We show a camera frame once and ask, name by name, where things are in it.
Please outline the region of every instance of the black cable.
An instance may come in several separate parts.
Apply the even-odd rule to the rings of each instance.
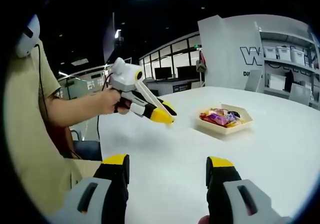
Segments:
[[[105,87],[108,88],[108,83],[107,83],[107,81],[108,81],[108,79],[110,78],[111,75],[112,75],[112,73],[110,73],[110,74],[106,77],[106,79],[105,79],[105,81],[104,81],[104,83],[103,83],[103,87],[102,87],[101,92],[105,89]],[[100,115],[98,115],[98,119],[97,119],[97,121],[96,121],[96,132],[97,132],[97,134],[98,134],[98,138],[99,138],[99,141],[100,141],[99,118],[100,118]]]
[[[42,79],[41,79],[41,50],[40,50],[40,46],[39,44],[36,44],[35,47],[38,47],[38,52],[39,52],[39,80],[40,80],[40,88],[41,88],[41,93],[42,93],[42,100],[43,100],[43,104],[44,104],[44,108],[45,108],[45,113],[46,113],[46,118],[49,121],[49,114],[48,114],[48,110],[47,110],[47,105],[46,105],[46,99],[45,99],[45,94],[44,94],[44,87],[42,85]],[[78,154],[76,154],[74,151],[72,151],[69,148],[69,151],[71,153],[73,153],[76,157],[78,157],[79,159],[82,159]]]

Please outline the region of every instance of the man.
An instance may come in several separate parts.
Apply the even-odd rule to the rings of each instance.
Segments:
[[[64,159],[48,136],[44,120],[68,127],[100,114],[111,114],[121,96],[108,88],[94,96],[68,101],[55,99],[60,85],[50,70],[40,40],[38,45],[39,49],[33,48],[26,57],[11,55],[4,94],[4,123],[15,171],[36,207],[49,215],[62,207],[65,194],[77,182],[93,176],[100,162]]]

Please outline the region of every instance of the white vr headset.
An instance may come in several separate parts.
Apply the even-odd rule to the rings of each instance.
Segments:
[[[34,15],[24,29],[18,43],[16,44],[15,53],[19,58],[26,57],[30,54],[36,45],[40,36],[40,23],[37,15]]]

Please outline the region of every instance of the storage box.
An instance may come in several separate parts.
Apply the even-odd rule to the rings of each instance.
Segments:
[[[281,60],[291,61],[290,48],[278,46],[277,51]]]
[[[277,58],[277,56],[276,56],[277,52],[276,52],[275,47],[265,46],[263,50],[264,50],[264,55],[266,58],[273,58],[273,59]]]
[[[276,90],[284,90],[286,84],[286,77],[276,74],[268,74],[269,88]]]
[[[245,121],[245,123],[238,125],[238,126],[235,126],[235,127],[232,127],[232,128],[225,128],[225,127],[201,120],[199,115],[202,112],[205,112],[206,110],[209,110],[211,108],[222,108],[222,109],[227,109],[230,111],[236,111],[240,114],[241,119],[243,119]],[[197,117],[196,117],[196,124],[197,125],[204,127],[206,129],[212,130],[216,133],[223,134],[223,135],[228,135],[228,134],[243,130],[245,128],[248,128],[248,127],[250,127],[252,121],[253,121],[252,117],[249,115],[249,113],[244,108],[230,106],[230,105],[223,104],[223,103],[213,104],[212,106],[209,106],[208,108],[203,108],[203,109],[199,110],[197,112]]]
[[[305,66],[305,53],[296,49],[292,49],[291,52],[291,60],[294,63],[298,63],[301,64],[303,66]]]

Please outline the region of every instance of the ceiling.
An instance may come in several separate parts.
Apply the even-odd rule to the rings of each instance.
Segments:
[[[49,0],[39,13],[40,38],[52,70],[67,74],[104,65],[103,36],[114,12],[123,42],[110,60],[134,62],[176,38],[198,30],[198,20],[219,14],[278,14],[309,22],[305,0]],[[87,58],[88,63],[71,63]]]

